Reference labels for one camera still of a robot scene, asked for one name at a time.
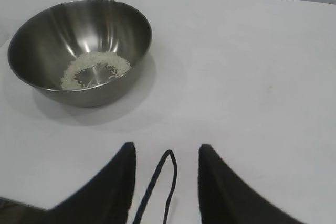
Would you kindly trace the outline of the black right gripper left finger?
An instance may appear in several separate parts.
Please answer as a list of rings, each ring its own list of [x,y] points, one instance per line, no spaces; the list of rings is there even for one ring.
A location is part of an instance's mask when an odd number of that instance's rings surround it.
[[[134,144],[126,142],[98,174],[48,212],[48,222],[126,223],[136,163]]]

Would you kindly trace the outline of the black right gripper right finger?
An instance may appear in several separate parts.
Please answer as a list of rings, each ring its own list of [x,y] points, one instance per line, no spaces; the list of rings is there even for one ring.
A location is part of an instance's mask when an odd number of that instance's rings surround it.
[[[202,223],[300,223],[249,187],[209,144],[198,151],[197,181]]]

